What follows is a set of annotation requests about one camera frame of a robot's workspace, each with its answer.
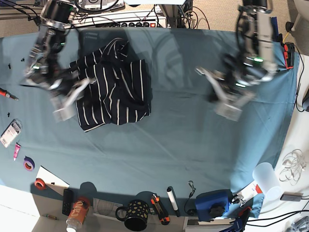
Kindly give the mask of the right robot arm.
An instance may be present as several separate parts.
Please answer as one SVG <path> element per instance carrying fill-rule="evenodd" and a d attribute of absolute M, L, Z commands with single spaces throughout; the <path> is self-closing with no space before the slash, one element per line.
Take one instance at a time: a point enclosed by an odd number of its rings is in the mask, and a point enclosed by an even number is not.
<path fill-rule="evenodd" d="M 74 79 L 58 62 L 58 53 L 66 44 L 66 29 L 75 14 L 71 0 L 48 0 L 40 14 L 39 34 L 30 50 L 22 84 L 39 87 L 66 96 Z"/>

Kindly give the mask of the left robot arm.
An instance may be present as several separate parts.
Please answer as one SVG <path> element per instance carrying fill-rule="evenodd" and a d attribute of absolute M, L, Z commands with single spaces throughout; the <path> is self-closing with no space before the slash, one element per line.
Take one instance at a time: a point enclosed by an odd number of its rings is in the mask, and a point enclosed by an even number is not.
<path fill-rule="evenodd" d="M 234 102 L 249 94 L 247 88 L 271 81 L 277 72 L 270 17 L 272 1 L 244 0 L 242 3 L 235 29 L 239 52 L 236 56 L 223 56 L 226 74 L 212 72 L 210 102 L 222 101 L 224 96 Z"/>

